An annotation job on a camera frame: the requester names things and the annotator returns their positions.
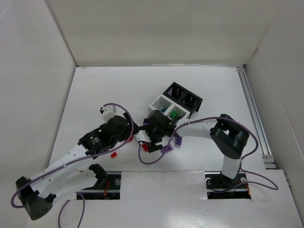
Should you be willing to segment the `light green lego brick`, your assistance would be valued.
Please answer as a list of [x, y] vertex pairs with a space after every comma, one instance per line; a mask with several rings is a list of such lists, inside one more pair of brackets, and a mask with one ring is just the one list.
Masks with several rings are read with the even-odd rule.
[[171, 115], [170, 115], [170, 118], [171, 119], [175, 119], [175, 118], [179, 118], [179, 117], [180, 117], [179, 116], [179, 112], [176, 111], [176, 110], [173, 110], [172, 113], [171, 113]]

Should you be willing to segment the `small red lego piece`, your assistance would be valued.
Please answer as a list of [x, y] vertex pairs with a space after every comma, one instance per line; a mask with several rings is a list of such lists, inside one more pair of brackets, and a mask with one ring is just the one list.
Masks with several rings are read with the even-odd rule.
[[118, 154], [117, 154], [117, 152], [113, 152], [111, 155], [110, 155], [110, 157], [113, 159], [113, 158], [115, 158], [115, 157], [117, 157], [118, 156]]

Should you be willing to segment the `red rectangular lego brick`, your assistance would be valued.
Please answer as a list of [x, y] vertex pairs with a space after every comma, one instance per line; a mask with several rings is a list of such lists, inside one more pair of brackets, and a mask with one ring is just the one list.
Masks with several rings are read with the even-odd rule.
[[145, 152], [148, 152], [149, 148], [146, 144], [142, 144], [142, 148], [144, 149]]

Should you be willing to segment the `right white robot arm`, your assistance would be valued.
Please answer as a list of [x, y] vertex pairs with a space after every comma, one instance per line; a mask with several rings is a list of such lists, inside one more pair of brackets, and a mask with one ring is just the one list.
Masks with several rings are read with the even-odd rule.
[[241, 155], [249, 138], [249, 132], [229, 115], [207, 117], [204, 120], [169, 118], [161, 111], [149, 114], [148, 124], [142, 127], [149, 137], [149, 152], [161, 149], [157, 143], [168, 137], [199, 137], [213, 140], [224, 155], [221, 174], [224, 179], [233, 180], [240, 169]]

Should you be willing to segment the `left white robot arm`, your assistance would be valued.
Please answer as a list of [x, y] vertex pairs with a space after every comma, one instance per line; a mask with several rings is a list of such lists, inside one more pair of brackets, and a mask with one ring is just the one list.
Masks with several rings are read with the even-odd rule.
[[85, 134], [61, 159], [41, 173], [16, 181], [15, 197], [31, 220], [45, 216], [58, 201], [86, 188], [100, 188], [108, 179], [107, 172], [96, 163], [97, 157], [122, 146], [132, 137], [142, 135], [146, 126], [138, 126], [125, 113], [115, 115]]

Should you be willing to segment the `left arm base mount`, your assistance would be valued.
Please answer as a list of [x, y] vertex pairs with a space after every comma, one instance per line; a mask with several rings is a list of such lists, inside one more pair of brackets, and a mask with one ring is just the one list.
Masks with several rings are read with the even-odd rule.
[[88, 168], [93, 172], [95, 183], [81, 190], [85, 200], [119, 200], [122, 173], [106, 172], [101, 165], [92, 164]]

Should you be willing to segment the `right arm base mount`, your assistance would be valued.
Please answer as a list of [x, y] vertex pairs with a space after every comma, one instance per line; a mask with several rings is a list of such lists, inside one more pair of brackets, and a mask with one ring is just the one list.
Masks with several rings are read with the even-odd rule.
[[229, 179], [220, 172], [207, 172], [205, 178], [209, 200], [251, 199], [248, 185], [241, 185], [241, 181], [247, 181], [244, 172], [238, 173], [235, 179]]

